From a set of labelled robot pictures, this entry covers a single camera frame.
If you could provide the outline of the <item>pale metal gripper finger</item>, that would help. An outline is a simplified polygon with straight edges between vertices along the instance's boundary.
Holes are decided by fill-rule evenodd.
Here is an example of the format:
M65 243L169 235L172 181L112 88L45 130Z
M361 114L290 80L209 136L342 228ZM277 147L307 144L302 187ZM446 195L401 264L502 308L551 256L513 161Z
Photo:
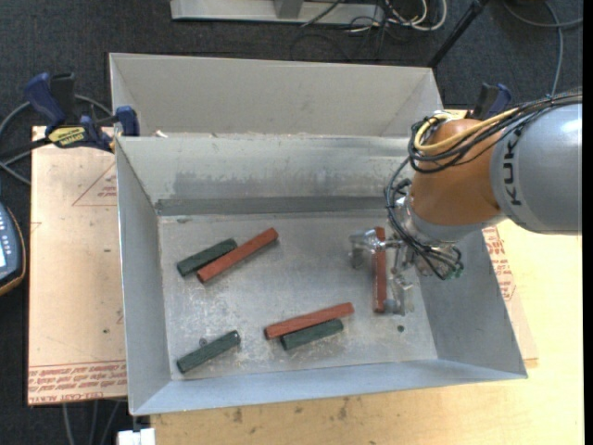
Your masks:
M388 286L391 291L391 297L388 299L390 311L400 316L414 312L414 284L408 276L402 273L393 274L389 277Z
M354 269L362 266L366 254L373 254L377 244L374 229L357 231L348 237L350 242L349 260Z

